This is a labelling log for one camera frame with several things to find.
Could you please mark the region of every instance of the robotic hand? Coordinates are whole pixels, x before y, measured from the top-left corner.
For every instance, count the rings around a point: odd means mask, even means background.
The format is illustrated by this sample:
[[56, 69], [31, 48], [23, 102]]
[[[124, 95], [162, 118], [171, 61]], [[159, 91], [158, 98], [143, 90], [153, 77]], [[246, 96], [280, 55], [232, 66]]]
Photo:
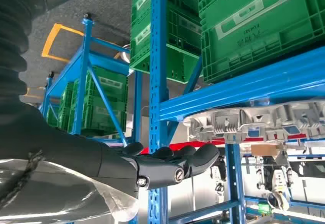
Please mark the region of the robotic hand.
[[198, 151], [192, 146], [177, 151], [163, 147], [153, 154], [136, 156], [141, 149], [140, 143], [134, 143], [115, 150], [136, 168], [136, 188], [146, 189], [174, 185], [201, 174], [210, 167], [219, 154], [212, 144], [205, 144]]

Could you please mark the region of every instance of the yellow ceiling line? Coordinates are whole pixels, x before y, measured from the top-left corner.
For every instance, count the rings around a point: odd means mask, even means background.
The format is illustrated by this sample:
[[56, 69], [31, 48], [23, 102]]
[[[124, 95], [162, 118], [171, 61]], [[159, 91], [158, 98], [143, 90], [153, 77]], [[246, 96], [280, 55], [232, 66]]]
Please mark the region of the yellow ceiling line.
[[[63, 57], [58, 57], [58, 56], [54, 56], [54, 55], [50, 55], [49, 54], [50, 50], [52, 47], [53, 43], [54, 42], [55, 38], [59, 34], [59, 32], [61, 29], [64, 29], [64, 30], [69, 31], [69, 32], [72, 32], [72, 33], [78, 34], [78, 35], [80, 35], [80, 36], [84, 36], [84, 35], [81, 31], [75, 30], [75, 29], [70, 28], [70, 27], [63, 26], [63, 25], [60, 24], [60, 23], [54, 23], [54, 25], [53, 26], [52, 30], [48, 36], [45, 44], [44, 45], [43, 51], [41, 52], [41, 57], [47, 57], [47, 58], [51, 58], [51, 59], [54, 59], [54, 60], [63, 61], [63, 62], [66, 62], [66, 63], [68, 63], [68, 62], [70, 61], [69, 59], [66, 59], [66, 58], [63, 58]], [[103, 40], [103, 41], [107, 42], [107, 43], [110, 43], [110, 44], [113, 44], [113, 45], [116, 45], [116, 46], [118, 46], [118, 47], [121, 47], [121, 46], [117, 45], [115, 43], [109, 42], [109, 41], [106, 41], [106, 40]], [[121, 54], [118, 52], [114, 58], [115, 59], [118, 59], [120, 56], [121, 56]]]

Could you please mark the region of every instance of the shelf upright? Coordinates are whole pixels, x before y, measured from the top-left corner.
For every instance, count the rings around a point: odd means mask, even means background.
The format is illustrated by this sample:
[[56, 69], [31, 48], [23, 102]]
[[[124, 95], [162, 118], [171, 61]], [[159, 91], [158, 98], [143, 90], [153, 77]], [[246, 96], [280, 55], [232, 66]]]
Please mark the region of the shelf upright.
[[[152, 0], [150, 39], [149, 153], [167, 146], [167, 123], [161, 121], [160, 104], [167, 95], [166, 73], [167, 0]], [[167, 188], [150, 190], [148, 223], [168, 223]]]

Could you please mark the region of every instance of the metal part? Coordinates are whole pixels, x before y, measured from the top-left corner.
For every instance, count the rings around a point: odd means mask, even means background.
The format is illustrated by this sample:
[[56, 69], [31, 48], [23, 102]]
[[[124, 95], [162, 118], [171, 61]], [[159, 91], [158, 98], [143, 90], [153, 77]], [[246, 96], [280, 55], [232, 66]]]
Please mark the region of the metal part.
[[301, 101], [265, 107], [218, 109], [187, 117], [189, 137], [199, 141], [225, 138], [241, 142], [263, 138], [283, 142], [290, 135], [325, 136], [325, 101]]
[[182, 168], [178, 168], [175, 171], [175, 181], [182, 182], [184, 179], [184, 170]]
[[136, 181], [136, 184], [140, 187], [144, 187], [147, 184], [147, 179], [146, 178], [140, 178]]
[[141, 142], [141, 103], [143, 101], [143, 74], [135, 72], [134, 107], [132, 138], [133, 142]]

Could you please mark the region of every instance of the industrial machinery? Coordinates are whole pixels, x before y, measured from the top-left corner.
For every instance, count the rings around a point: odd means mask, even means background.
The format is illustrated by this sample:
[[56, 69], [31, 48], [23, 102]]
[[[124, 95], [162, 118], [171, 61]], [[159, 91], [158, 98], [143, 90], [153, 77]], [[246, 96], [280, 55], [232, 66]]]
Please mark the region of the industrial machinery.
[[325, 135], [324, 109], [324, 101], [249, 105], [209, 110], [187, 117], [183, 123], [189, 128], [190, 139], [200, 141], [224, 138], [226, 142], [243, 142], [262, 138], [264, 142], [283, 142], [299, 134], [317, 139]]

